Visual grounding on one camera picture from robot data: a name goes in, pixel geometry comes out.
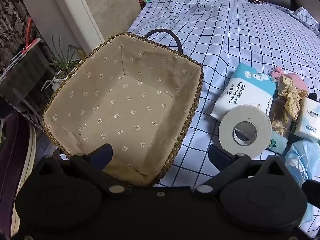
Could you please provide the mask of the white toilet paper roll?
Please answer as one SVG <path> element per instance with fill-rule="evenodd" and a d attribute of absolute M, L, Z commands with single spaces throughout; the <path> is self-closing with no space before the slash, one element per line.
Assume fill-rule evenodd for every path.
<path fill-rule="evenodd" d="M 219 126 L 219 141 L 230 154 L 243 153 L 257 157 L 268 146 L 271 122 L 267 114 L 250 105 L 234 107 L 223 117 Z"/>

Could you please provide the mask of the white pocket tissue pack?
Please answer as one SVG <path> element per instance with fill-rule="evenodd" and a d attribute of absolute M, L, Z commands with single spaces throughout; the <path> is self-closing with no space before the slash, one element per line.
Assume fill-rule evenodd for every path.
<path fill-rule="evenodd" d="M 319 119 L 319 103 L 302 98 L 295 135 L 313 142 L 319 141 Z"/>

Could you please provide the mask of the beige lace cloth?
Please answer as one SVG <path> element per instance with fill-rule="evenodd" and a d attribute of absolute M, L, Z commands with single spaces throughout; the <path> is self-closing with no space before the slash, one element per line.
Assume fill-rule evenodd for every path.
<path fill-rule="evenodd" d="M 294 81 L 287 76 L 280 76 L 277 85 L 278 97 L 285 101 L 284 108 L 292 120 L 298 118 L 300 112 L 300 100 L 308 96 L 304 89 L 298 89 Z"/>

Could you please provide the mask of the herb sachet with blue top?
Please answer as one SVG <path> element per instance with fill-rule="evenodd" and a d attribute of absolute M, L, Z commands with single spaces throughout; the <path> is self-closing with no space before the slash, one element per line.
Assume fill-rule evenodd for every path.
<path fill-rule="evenodd" d="M 276 154 L 286 150 L 292 121 L 284 105 L 280 99 L 274 99 L 269 113 L 272 131 L 267 149 Z"/>

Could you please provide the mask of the pink soft toy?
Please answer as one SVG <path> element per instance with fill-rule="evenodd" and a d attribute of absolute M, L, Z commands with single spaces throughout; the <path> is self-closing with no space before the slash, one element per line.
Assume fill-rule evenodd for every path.
<path fill-rule="evenodd" d="M 281 67 L 276 67 L 271 70 L 270 75 L 275 79 L 278 79 L 281 76 L 288 77 L 294 82 L 295 87 L 298 90 L 305 90 L 307 92 L 309 91 L 306 83 L 296 73 L 284 73 Z"/>

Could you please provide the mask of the woven basket with floral liner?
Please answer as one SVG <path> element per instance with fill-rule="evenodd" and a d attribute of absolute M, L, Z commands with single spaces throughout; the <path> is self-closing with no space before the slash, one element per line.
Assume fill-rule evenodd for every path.
<path fill-rule="evenodd" d="M 68 156 L 110 144 L 106 174 L 152 185 L 181 148 L 202 83 L 202 65 L 180 50 L 118 34 L 68 75 L 44 110 L 43 128 Z"/>

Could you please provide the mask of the blue white cleansing towel pack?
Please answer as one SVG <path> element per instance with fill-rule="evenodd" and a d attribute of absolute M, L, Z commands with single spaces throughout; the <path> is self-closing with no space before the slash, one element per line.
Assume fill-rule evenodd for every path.
<path fill-rule="evenodd" d="M 221 121 L 228 111 L 240 105 L 251 105 L 269 114 L 276 90 L 273 77 L 240 63 L 217 99 L 211 116 Z"/>

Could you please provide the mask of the purple cushioned chair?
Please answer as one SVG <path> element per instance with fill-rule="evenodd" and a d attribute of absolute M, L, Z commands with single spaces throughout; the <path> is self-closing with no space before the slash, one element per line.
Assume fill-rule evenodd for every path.
<path fill-rule="evenodd" d="M 33 170 L 36 131 L 17 112 L 10 113 L 1 125 L 1 231 L 10 237 L 20 225 L 15 199 Z"/>

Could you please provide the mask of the potted plant in white pot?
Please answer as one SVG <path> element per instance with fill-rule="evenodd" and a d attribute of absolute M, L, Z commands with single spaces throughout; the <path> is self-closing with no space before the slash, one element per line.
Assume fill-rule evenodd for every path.
<path fill-rule="evenodd" d="M 74 45 L 69 44 L 66 54 L 64 54 L 61 47 L 61 34 L 59 34 L 58 44 L 55 44 L 54 37 L 52 36 L 52 45 L 54 54 L 49 66 L 55 74 L 51 80 L 47 80 L 44 83 L 41 91 L 47 89 L 49 86 L 52 87 L 53 91 L 56 91 L 67 79 L 67 76 L 75 71 L 76 65 L 81 61 L 78 56 L 80 49 Z"/>

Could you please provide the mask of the round side table with papers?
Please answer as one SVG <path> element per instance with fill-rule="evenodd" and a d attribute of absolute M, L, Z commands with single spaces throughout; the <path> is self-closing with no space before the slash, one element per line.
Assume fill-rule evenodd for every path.
<path fill-rule="evenodd" d="M 12 105 L 23 101 L 49 69 L 49 61 L 39 47 L 41 39 L 30 37 L 32 23 L 29 18 L 25 45 L 1 75 L 1 97 Z"/>

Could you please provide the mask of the blue white checkered sheet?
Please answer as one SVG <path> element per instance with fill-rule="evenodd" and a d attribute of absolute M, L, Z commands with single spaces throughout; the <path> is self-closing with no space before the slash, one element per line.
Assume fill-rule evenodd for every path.
<path fill-rule="evenodd" d="M 159 186 L 196 188 L 217 174 L 208 159 L 208 147 L 218 142 L 219 130 L 211 113 L 239 63 L 263 73 L 280 67 L 319 93 L 319 24 L 304 9 L 248 0 L 151 0 L 129 32 L 144 36 L 159 28 L 175 33 L 185 55 L 204 69 L 199 106 Z"/>

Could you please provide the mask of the small dark patterned object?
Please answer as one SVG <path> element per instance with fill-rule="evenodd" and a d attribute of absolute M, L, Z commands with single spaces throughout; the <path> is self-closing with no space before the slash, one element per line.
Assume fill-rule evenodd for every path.
<path fill-rule="evenodd" d="M 254 4 L 263 4 L 264 1 L 263 0 L 248 0 L 250 3 L 254 3 Z"/>

